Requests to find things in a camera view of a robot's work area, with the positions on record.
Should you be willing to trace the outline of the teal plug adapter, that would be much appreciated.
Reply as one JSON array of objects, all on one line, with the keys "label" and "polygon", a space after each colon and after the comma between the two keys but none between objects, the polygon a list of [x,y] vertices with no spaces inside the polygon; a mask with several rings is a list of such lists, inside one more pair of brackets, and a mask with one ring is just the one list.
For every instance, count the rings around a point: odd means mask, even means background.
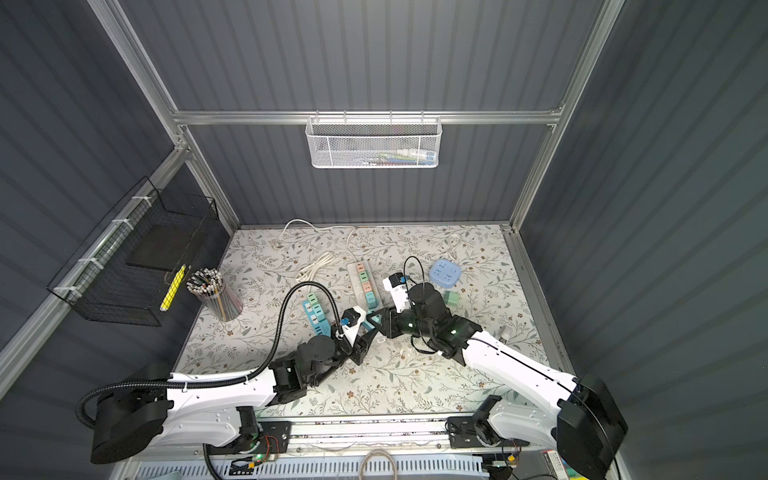
[{"label": "teal plug adapter", "polygon": [[325,312],[324,312],[323,308],[319,304],[316,304],[316,305],[311,305],[310,304],[310,308],[311,308],[311,311],[312,311],[311,317],[313,319],[315,319],[317,321],[323,321],[323,320],[326,319]]}]

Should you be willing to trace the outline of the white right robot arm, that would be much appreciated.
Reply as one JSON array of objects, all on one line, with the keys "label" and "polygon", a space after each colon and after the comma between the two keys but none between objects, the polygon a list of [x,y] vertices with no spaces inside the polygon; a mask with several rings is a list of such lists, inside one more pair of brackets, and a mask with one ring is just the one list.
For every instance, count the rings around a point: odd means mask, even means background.
[{"label": "white right robot arm", "polygon": [[533,405],[525,410],[498,395],[488,396],[472,417],[483,444],[525,440],[551,447],[585,478],[605,478],[628,424],[601,378],[576,377],[541,364],[452,313],[432,284],[407,282],[402,273],[382,282],[394,304],[369,318],[384,336],[420,338],[427,353],[480,371]]}]

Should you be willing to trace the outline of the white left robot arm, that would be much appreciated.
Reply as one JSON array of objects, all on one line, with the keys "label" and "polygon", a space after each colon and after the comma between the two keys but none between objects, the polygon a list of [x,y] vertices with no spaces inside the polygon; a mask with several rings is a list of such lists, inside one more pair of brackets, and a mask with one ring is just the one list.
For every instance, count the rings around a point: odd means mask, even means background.
[{"label": "white left robot arm", "polygon": [[92,431],[91,462],[116,463],[150,445],[249,448],[259,435],[256,410],[300,399],[346,361],[359,364],[367,355],[377,332],[366,310],[331,313],[328,335],[282,357],[272,347],[253,370],[195,376],[156,364],[85,394],[76,416]]}]

